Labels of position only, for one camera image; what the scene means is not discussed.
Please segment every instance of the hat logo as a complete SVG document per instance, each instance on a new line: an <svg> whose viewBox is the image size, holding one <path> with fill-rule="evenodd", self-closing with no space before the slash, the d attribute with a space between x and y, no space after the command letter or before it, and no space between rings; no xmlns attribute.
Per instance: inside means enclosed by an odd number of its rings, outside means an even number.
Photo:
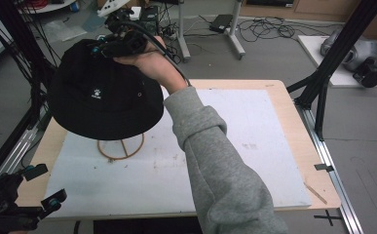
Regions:
<svg viewBox="0 0 377 234"><path fill-rule="evenodd" d="M94 90L94 94L92 95L92 98L96 98L96 99L102 99L102 97L100 96L100 89L95 89Z"/></svg>

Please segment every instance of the hand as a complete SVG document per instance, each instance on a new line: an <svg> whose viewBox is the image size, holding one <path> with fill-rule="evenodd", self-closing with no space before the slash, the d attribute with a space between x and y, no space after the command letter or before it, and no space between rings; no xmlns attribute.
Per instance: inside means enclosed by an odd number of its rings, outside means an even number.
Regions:
<svg viewBox="0 0 377 234"><path fill-rule="evenodd" d="M165 47L161 37L155 38ZM144 54L113 59L121 64L136 66L146 76L164 86L170 95L187 87L181 74L150 42L147 43Z"/></svg>

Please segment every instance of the white sheet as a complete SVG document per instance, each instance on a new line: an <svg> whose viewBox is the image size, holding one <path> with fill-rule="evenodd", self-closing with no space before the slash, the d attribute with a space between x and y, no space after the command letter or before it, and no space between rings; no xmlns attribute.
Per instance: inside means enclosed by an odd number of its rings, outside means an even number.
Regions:
<svg viewBox="0 0 377 234"><path fill-rule="evenodd" d="M198 90L228 124L228 138L245 163L272 193L275 207L307 207L310 198L266 91ZM134 138L138 145L140 136ZM117 156L123 155L120 143ZM136 146L127 144L129 151ZM114 151L106 148L110 154ZM145 133L136 155L109 162L96 141L68 133L50 177L46 197L65 188L67 199L57 217L133 216L194 213L184 153L171 131L167 111Z"/></svg>

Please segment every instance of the gray floor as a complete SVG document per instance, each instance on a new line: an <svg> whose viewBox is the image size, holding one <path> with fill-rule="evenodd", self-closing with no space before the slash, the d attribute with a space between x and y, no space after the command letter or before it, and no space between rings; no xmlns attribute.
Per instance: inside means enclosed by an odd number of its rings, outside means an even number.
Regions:
<svg viewBox="0 0 377 234"><path fill-rule="evenodd" d="M69 20L67 26L83 25L93 15L86 9L71 13L67 9L44 14L43 23L51 20ZM185 21L185 27L205 28L199 18ZM333 28L321 30L331 32ZM57 53L69 48L82 38L94 38L106 29L95 31L67 42L52 44ZM190 79L273 79L282 80L286 86L307 77L315 66L303 48L291 39L259 39L245 42L238 36L246 55L238 60L225 36L186 37L191 60L180 67ZM291 94L299 96L301 91ZM29 106L29 87L13 61L6 54L0 57L0 146L23 116ZM324 118L324 137L337 171L358 215L364 233L377 233L377 88L335 89L330 88ZM338 216L338 211L329 211ZM340 220L314 218L325 211L282 212L290 233L346 233ZM41 222L38 230L31 233L72 233L74 221ZM82 223L80 233L93 233L92 222Z"/></svg>

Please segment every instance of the gray sleeve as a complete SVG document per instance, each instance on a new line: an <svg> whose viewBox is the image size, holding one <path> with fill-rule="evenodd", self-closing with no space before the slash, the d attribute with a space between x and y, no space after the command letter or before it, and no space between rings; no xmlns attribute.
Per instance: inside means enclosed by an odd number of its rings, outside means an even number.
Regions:
<svg viewBox="0 0 377 234"><path fill-rule="evenodd" d="M226 137L226 124L204 106L193 87L169 96L164 105L185 152L194 203L204 233L286 233L260 176Z"/></svg>

